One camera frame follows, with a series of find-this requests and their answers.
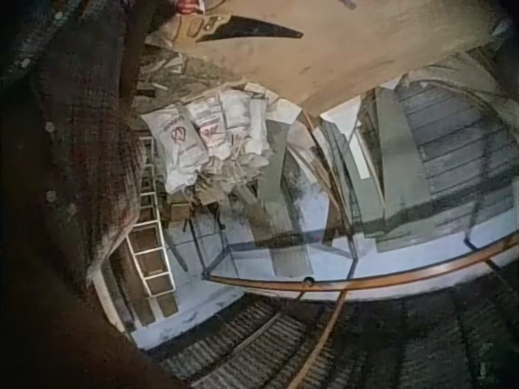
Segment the plaid fabric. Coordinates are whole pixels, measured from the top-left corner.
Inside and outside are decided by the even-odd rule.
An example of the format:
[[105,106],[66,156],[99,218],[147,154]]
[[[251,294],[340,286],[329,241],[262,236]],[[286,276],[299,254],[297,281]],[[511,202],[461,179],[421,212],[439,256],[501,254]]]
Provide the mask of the plaid fabric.
[[90,0],[80,10],[79,3],[69,1],[58,18],[49,7],[30,15],[11,68],[35,60],[26,67],[54,164],[46,229],[84,285],[138,218],[144,154],[118,112],[128,4]]

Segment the plywood sheet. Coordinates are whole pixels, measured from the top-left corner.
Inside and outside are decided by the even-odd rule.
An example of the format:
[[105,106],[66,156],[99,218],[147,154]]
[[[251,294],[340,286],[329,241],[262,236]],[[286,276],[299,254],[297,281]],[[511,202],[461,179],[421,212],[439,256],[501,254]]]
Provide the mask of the plywood sheet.
[[479,0],[227,0],[212,13],[304,33],[237,38],[175,49],[260,83],[317,116],[399,75],[490,39],[495,16]]

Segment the white ladder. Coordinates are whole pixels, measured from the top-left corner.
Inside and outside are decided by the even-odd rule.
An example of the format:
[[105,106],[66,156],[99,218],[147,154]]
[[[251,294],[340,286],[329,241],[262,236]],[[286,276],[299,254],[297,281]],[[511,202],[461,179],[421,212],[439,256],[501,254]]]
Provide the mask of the white ladder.
[[[150,297],[159,297],[162,295],[166,295],[168,293],[172,293],[175,290],[175,283],[173,278],[173,273],[171,272],[171,267],[169,265],[168,255],[165,248],[164,242],[164,233],[162,232],[161,227],[161,214],[159,213],[158,207],[158,198],[157,198],[157,186],[156,186],[156,175],[155,175],[155,139],[152,136],[142,136],[139,137],[140,142],[144,145],[144,149],[146,151],[146,161],[144,164],[144,173],[143,173],[143,182],[147,178],[146,173],[148,172],[149,183],[147,186],[143,184],[140,193],[140,212],[146,209],[151,209],[152,219],[146,220],[142,222],[137,222],[130,233],[127,235],[126,240],[128,247],[131,252],[131,256],[133,257],[135,267],[137,268],[137,272],[139,273],[140,279],[143,282],[144,288]],[[157,237],[157,247],[152,247],[150,249],[135,251],[134,245],[131,243],[130,236],[133,233],[142,232],[145,229],[155,229],[156,237]],[[164,268],[166,270],[161,271],[159,273],[153,274],[145,274],[143,269],[140,266],[139,256],[150,254],[153,252],[161,252],[162,261],[165,264]],[[171,283],[171,288],[160,291],[153,292],[150,288],[149,281],[157,279],[159,277],[168,276],[169,281]]]

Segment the plaid shirt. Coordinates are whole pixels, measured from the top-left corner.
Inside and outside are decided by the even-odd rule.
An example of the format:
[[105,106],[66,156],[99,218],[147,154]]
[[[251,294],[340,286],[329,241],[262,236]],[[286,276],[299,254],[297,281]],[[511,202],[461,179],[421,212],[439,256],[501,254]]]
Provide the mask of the plaid shirt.
[[129,2],[40,2],[11,48],[2,87],[28,76],[51,138],[46,229],[84,287],[139,215],[143,153],[119,113]]

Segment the printed logo on sack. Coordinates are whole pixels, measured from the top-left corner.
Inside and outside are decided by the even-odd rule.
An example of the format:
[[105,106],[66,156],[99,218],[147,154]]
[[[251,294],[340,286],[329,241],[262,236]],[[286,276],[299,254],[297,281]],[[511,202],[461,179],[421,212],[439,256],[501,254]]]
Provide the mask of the printed logo on sack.
[[186,140],[186,129],[184,127],[176,127],[171,130],[171,139],[175,143],[183,143]]

